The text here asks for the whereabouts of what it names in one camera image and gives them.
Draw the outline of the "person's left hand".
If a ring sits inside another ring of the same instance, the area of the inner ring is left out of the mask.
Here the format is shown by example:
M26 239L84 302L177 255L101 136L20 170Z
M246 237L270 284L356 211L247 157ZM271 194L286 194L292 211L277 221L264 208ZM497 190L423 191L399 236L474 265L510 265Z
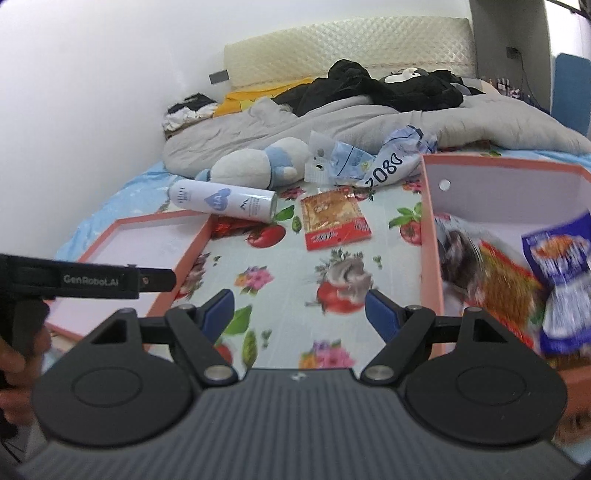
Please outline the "person's left hand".
M33 354L27 358L1 339L1 371L8 387L1 390L0 403L8 423L16 426L33 424L32 387L41 375L44 355L50 348L51 337L45 326L35 336Z

